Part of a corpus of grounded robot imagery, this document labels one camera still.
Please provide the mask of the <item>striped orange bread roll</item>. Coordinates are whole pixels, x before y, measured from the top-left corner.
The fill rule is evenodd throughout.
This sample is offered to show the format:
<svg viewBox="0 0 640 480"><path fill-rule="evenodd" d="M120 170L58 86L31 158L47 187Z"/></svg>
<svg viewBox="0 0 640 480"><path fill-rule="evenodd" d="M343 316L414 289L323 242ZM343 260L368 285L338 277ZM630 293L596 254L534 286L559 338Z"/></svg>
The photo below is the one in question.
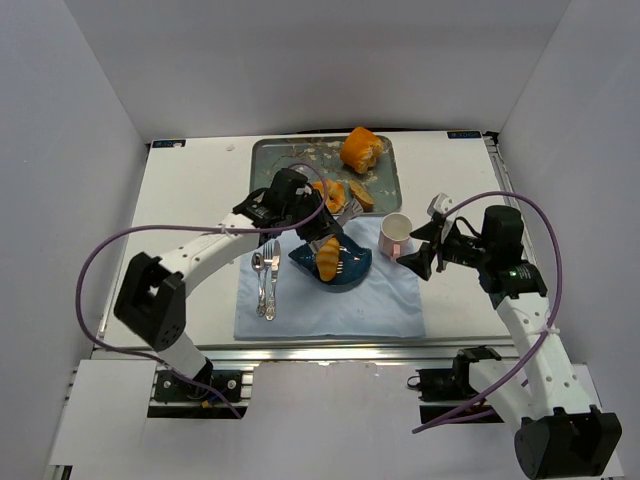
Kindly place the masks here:
<svg viewBox="0 0 640 480"><path fill-rule="evenodd" d="M323 282L332 281L339 264L340 243L336 237L330 238L316 253L316 267Z"/></svg>

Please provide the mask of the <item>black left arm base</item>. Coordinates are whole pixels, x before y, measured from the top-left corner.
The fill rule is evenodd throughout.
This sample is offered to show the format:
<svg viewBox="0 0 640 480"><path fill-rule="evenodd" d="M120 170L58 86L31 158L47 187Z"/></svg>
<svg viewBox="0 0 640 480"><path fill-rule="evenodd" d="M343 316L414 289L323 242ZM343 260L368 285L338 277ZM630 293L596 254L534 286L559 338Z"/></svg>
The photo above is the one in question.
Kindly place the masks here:
<svg viewBox="0 0 640 480"><path fill-rule="evenodd" d="M239 364L211 366L201 385L185 382L166 366L156 369L147 417L151 419L240 420L251 398L253 372Z"/></svg>

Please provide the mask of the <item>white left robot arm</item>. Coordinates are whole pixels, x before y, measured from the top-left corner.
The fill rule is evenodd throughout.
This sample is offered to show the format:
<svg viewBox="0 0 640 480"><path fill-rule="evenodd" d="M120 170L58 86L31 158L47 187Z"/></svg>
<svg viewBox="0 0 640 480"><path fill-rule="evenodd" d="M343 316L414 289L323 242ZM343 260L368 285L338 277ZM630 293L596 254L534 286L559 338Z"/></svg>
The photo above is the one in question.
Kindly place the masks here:
<svg viewBox="0 0 640 480"><path fill-rule="evenodd" d="M279 170L270 186L251 192L216 226L159 256L131 258L114 315L148 345L157 361L191 390L211 386L213 366L186 333L186 300L209 276L236 258L293 230L312 251L342 234L363 213L356 200L339 208L323 181L316 189L295 164Z"/></svg>

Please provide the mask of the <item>large orange bread loaf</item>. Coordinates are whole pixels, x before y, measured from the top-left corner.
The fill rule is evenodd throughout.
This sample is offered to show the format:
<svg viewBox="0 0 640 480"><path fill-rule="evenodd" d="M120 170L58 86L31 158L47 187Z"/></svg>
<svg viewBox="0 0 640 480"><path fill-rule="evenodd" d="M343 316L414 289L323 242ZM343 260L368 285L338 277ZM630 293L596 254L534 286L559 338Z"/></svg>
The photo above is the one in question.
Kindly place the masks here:
<svg viewBox="0 0 640 480"><path fill-rule="evenodd" d="M379 137L364 127L356 127L346 137L340 159L356 173L365 174L375 166L383 151L384 143Z"/></svg>

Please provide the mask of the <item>seeded bread slice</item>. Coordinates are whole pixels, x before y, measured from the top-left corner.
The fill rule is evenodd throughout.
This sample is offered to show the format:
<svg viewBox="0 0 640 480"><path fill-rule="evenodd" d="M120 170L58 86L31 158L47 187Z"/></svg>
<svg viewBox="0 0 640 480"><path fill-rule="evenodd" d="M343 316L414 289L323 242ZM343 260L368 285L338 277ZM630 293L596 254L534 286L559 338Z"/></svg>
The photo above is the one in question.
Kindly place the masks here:
<svg viewBox="0 0 640 480"><path fill-rule="evenodd" d="M350 180L349 188L352 196L358 201L365 211L371 211L373 209L374 199L360 183Z"/></svg>

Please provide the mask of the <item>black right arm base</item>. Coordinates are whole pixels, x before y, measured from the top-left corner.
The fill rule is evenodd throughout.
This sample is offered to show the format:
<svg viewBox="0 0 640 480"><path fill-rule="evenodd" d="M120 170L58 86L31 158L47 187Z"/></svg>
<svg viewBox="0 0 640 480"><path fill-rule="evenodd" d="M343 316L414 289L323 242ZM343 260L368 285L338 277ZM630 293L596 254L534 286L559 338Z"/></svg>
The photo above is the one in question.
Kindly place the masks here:
<svg viewBox="0 0 640 480"><path fill-rule="evenodd" d="M407 388L419 393L420 421L427 423L464 403L477 394L469 384L469 366L484 360L499 361L502 357L486 346L460 349L449 368L427 368L416 371L407 379Z"/></svg>

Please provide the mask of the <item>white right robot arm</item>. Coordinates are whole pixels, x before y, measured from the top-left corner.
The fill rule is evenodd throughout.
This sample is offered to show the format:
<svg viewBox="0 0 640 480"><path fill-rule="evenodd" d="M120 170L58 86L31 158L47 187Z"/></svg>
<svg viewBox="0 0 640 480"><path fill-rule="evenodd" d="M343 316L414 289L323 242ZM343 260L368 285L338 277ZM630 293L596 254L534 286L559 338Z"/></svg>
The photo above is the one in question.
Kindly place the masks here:
<svg viewBox="0 0 640 480"><path fill-rule="evenodd" d="M621 424L615 414L600 411L576 375L552 323L546 285L524 257L520 212L489 206L481 231L464 235L451 211L432 204L430 221L411 234L421 241L420 249L398 262L423 279L448 263L476 270L528 382L510 375L497 353L477 347L456 356L456 383L487 394L514 432L515 455L528 478L601 476L621 438Z"/></svg>

